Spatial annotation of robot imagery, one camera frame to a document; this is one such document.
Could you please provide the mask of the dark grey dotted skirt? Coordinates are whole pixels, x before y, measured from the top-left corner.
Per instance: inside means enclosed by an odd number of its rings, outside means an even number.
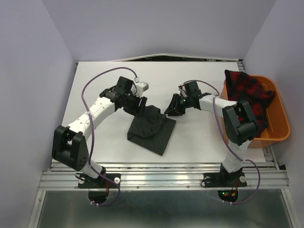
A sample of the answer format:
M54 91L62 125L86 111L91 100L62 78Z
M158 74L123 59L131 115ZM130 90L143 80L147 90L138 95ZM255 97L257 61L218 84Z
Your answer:
M175 124L176 121L162 114L158 107L150 105L145 107L141 116L133 118L127 140L162 156Z

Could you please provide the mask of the red black plaid skirt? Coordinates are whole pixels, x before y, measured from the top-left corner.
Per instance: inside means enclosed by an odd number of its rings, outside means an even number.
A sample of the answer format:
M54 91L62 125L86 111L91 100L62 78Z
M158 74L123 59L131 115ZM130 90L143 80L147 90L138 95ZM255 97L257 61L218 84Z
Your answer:
M273 90L264 90L262 84L253 76L245 72L225 70L226 90L228 100L249 102L254 116L258 123L258 133L261 133L269 126L266 117L266 110L276 96Z

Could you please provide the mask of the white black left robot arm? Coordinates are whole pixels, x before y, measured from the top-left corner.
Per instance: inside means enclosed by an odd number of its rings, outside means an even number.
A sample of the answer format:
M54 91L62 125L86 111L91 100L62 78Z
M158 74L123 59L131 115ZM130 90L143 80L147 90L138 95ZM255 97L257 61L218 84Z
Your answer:
M55 129L52 158L89 177L95 187L103 186L105 169L92 161L93 152L88 149L87 140L94 139L95 129L118 109L133 116L141 115L147 102L143 93L148 88L146 82L119 77L117 84L105 89L79 118Z

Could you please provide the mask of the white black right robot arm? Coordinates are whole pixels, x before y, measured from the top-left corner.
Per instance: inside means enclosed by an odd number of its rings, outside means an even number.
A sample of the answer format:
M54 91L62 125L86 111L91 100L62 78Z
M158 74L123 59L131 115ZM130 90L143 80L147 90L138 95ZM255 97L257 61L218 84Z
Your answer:
M165 110L167 116L182 116L187 108L213 113L221 137L228 149L222 162L224 171L219 173L219 181L223 185L230 185L236 179L235 173L242 168L242 162L251 141L259 132L259 126L248 101L229 101L217 94L202 93L198 82L213 89L214 86L199 80L189 80L179 86L179 93L172 96L172 100Z

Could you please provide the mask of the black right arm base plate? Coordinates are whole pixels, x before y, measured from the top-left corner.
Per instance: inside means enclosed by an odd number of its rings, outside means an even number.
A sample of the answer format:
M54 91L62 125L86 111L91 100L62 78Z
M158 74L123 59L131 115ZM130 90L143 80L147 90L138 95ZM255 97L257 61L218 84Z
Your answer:
M247 181L243 172L207 172L203 173L200 185L204 188L246 187Z

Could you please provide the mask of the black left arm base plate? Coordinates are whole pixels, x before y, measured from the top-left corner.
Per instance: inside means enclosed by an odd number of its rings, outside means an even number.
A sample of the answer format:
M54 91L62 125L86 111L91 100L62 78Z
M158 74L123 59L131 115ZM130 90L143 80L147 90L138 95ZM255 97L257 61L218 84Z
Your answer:
M107 185L106 180L101 177L93 179L83 173L76 173L75 177L78 179L79 189L105 189L108 186L110 189L117 189L116 185L109 183Z

